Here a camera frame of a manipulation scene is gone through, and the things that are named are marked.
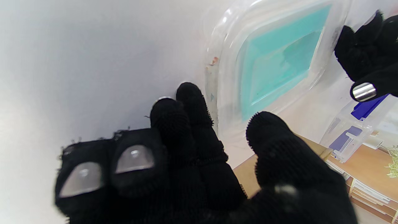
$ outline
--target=plastic storage box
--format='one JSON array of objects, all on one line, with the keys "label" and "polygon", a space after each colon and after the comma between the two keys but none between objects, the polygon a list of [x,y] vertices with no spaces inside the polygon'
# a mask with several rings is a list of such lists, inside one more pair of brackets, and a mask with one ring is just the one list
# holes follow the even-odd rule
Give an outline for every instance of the plastic storage box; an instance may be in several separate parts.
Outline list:
[{"label": "plastic storage box", "polygon": [[332,149],[332,155],[345,163],[377,128],[395,102],[395,97],[389,95],[369,102],[351,101],[334,118],[320,144]]},{"label": "plastic storage box", "polygon": [[332,55],[348,0],[238,0],[215,26],[206,98],[222,140],[259,111],[278,113],[312,88]]}]

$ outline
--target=white surface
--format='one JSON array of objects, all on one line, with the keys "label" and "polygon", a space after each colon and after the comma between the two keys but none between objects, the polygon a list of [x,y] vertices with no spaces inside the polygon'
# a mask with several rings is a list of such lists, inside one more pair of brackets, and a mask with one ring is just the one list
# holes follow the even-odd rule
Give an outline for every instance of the white surface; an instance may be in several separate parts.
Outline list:
[{"label": "white surface", "polygon": [[[0,223],[64,223],[53,206],[60,146],[148,127],[158,97],[182,81],[204,86],[202,20],[231,1],[1,0]],[[282,114],[314,141],[349,97],[333,66]],[[251,151],[228,152],[236,162]]]}]

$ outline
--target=clear plastic box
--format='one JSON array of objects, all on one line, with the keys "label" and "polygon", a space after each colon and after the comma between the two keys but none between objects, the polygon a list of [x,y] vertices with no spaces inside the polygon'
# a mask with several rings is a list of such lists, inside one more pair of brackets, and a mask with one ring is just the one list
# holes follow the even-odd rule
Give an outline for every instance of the clear plastic box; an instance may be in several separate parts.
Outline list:
[{"label": "clear plastic box", "polygon": [[278,113],[323,74],[349,0],[238,0],[215,26],[206,98],[219,138],[241,137],[256,112]]},{"label": "clear plastic box", "polygon": [[332,149],[332,155],[341,163],[345,163],[372,134],[395,105],[396,98],[388,95],[367,103],[372,102],[374,104],[366,111],[362,110],[359,113],[355,111],[364,103],[356,101],[348,103],[334,118],[322,137],[319,144]]}]

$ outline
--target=teal object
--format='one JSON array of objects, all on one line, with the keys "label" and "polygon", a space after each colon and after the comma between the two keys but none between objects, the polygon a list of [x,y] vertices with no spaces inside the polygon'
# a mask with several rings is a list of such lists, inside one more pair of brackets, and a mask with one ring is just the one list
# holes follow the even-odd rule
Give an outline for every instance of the teal object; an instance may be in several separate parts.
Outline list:
[{"label": "teal object", "polygon": [[262,111],[308,76],[330,7],[246,39],[238,53],[243,120]]}]

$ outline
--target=gray fingertip pad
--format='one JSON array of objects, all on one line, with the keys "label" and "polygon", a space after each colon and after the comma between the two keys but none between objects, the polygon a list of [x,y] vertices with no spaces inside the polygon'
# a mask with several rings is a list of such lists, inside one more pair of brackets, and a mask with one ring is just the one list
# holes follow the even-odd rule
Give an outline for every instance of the gray fingertip pad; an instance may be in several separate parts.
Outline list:
[{"label": "gray fingertip pad", "polygon": [[77,165],[66,179],[60,198],[67,198],[96,191],[104,186],[102,169],[98,163],[85,162]]},{"label": "gray fingertip pad", "polygon": [[125,173],[134,170],[149,169],[155,166],[151,149],[143,145],[128,147],[117,161],[115,173]]}]

